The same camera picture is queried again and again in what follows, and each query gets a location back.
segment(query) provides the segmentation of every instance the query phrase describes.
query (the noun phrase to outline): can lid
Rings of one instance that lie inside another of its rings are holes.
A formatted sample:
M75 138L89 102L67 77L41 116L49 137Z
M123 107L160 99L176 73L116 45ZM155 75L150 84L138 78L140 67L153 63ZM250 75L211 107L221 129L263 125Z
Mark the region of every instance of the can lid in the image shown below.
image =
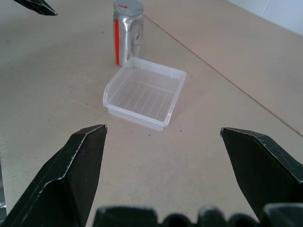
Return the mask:
M143 4L137 0L117 0L114 2L114 10L127 16L136 16L143 13Z

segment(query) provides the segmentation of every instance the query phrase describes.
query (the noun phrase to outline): white wall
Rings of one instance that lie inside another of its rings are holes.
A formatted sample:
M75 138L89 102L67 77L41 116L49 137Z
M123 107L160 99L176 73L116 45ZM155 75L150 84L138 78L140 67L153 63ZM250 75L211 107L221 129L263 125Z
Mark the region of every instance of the white wall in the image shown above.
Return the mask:
M303 0L228 0L266 20L303 35Z
M228 0L247 11L262 16L270 0Z

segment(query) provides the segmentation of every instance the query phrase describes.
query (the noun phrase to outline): transparent plastic tray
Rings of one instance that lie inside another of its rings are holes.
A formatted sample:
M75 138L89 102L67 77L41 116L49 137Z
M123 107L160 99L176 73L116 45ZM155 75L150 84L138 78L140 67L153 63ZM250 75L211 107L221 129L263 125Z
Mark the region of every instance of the transparent plastic tray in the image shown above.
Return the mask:
M162 131L168 126L186 72L130 58L106 86L110 114Z

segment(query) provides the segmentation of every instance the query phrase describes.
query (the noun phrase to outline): aluminum can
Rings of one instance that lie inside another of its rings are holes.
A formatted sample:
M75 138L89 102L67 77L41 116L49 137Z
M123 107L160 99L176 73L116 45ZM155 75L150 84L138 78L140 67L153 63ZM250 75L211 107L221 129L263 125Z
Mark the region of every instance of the aluminum can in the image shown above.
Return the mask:
M114 3L116 63L123 66L131 57L140 58L143 40L143 4L137 0Z

